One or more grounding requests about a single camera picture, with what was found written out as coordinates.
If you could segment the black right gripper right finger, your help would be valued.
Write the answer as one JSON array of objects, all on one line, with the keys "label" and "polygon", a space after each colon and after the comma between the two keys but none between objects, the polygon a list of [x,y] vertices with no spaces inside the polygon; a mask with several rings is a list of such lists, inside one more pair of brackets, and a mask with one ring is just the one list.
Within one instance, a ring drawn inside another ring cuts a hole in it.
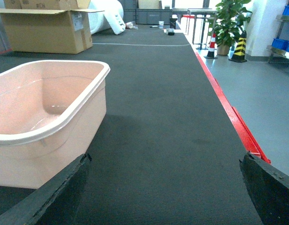
[{"label": "black right gripper right finger", "polygon": [[289,225],[289,176],[249,152],[239,165],[262,223]]}]

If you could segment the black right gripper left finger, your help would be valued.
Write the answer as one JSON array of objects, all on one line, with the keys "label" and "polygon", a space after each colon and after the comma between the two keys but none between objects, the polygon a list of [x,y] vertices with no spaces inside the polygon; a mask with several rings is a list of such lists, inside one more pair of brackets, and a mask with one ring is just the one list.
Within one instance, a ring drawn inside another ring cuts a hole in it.
[{"label": "black right gripper left finger", "polygon": [[0,215],[0,225],[75,225],[91,156],[82,154]]}]

